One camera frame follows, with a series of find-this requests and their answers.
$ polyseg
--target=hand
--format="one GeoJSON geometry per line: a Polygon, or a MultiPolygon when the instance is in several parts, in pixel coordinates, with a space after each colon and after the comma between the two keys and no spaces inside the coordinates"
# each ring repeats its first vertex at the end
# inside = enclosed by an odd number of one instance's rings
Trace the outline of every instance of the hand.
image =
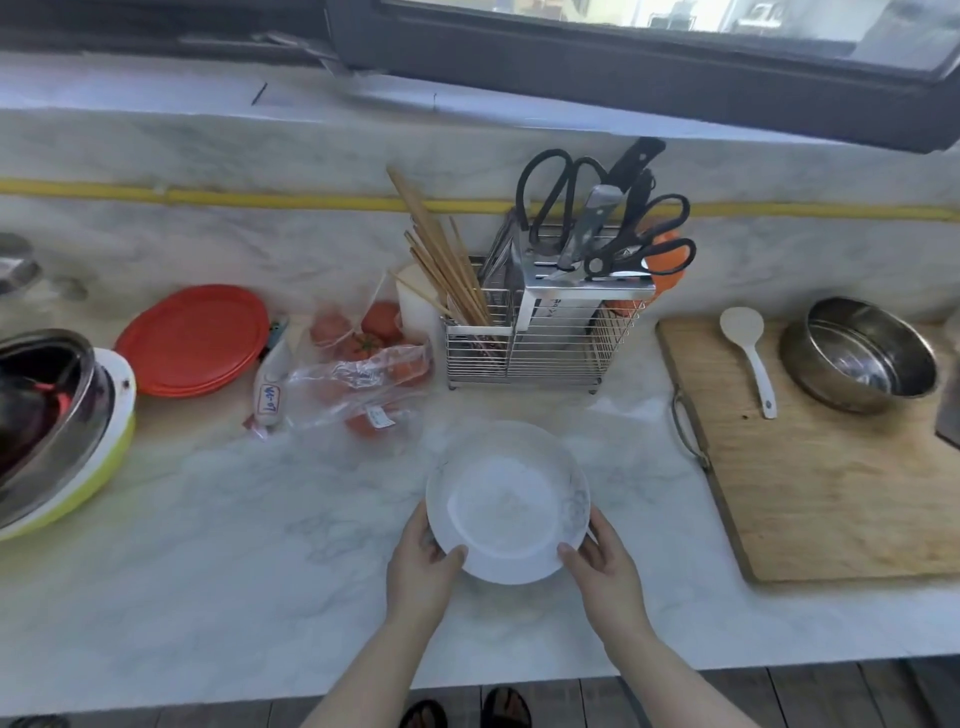
{"type": "Polygon", "coordinates": [[[426,502],[421,500],[387,567],[387,621],[402,621],[432,635],[444,618],[467,547],[457,546],[444,556],[435,543],[423,542],[427,528],[426,502]]]}
{"type": "Polygon", "coordinates": [[[610,654],[611,647],[626,638],[654,632],[634,560],[595,505],[590,508],[590,531],[596,541],[587,534],[579,550],[560,544],[557,552],[580,588],[590,626],[610,654]]]}

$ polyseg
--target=wooden cutting board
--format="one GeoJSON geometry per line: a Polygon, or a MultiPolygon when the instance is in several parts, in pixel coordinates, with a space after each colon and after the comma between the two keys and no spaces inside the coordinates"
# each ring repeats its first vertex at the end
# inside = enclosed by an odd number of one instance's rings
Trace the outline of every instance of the wooden cutting board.
{"type": "MultiPolygon", "coordinates": [[[[660,322],[708,480],[740,568],[761,582],[960,572],[960,450],[934,434],[939,392],[873,417],[804,393],[777,353],[785,323],[757,351],[777,395],[764,420],[742,350],[717,319],[660,322]]],[[[941,387],[954,355],[937,327],[941,387]]]]}

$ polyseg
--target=white rice paddle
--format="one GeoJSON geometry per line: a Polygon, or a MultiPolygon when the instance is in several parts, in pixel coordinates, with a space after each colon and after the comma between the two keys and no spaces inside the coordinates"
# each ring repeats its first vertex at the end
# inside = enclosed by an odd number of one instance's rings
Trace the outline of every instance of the white rice paddle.
{"type": "Polygon", "coordinates": [[[775,420],[777,398],[774,397],[774,387],[770,383],[770,377],[767,375],[767,369],[763,366],[760,355],[756,353],[756,342],[763,335],[763,317],[752,308],[735,306],[720,314],[720,328],[724,336],[747,354],[747,361],[754,370],[756,389],[760,393],[763,416],[767,420],[775,420]]]}

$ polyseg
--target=wooden chopsticks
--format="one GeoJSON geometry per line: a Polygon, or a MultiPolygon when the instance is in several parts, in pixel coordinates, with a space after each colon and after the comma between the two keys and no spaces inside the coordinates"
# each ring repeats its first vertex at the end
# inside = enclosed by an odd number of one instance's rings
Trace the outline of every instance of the wooden chopsticks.
{"type": "Polygon", "coordinates": [[[455,320],[462,319],[458,321],[460,324],[492,326],[487,299],[473,272],[467,246],[453,218],[450,218],[454,237],[451,244],[444,226],[427,210],[418,190],[394,167],[388,166],[387,174],[413,218],[413,233],[404,233],[410,254],[438,295],[445,298],[445,302],[441,303],[446,303],[445,308],[455,314],[455,320]]]}

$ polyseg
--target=orange lid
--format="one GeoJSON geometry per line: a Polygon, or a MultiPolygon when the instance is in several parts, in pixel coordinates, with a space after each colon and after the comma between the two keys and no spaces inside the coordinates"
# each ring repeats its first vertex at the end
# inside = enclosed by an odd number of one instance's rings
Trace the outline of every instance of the orange lid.
{"type": "Polygon", "coordinates": [[[267,308],[253,293],[234,285],[199,285],[141,313],[114,348],[133,367],[140,392],[193,397],[240,376],[269,333],[267,308]]]}
{"type": "MultiPolygon", "coordinates": [[[[680,234],[676,231],[665,232],[663,235],[658,235],[654,240],[655,243],[665,243],[668,240],[676,240],[680,237],[680,234]]],[[[658,253],[656,255],[648,255],[647,268],[651,271],[669,271],[676,268],[679,265],[683,265],[684,261],[690,255],[690,251],[687,248],[678,248],[675,251],[670,251],[669,253],[658,253]]],[[[680,282],[680,279],[684,277],[684,272],[672,273],[669,276],[654,276],[654,285],[657,288],[657,293],[654,298],[659,296],[664,291],[669,291],[677,283],[680,282]]]]}

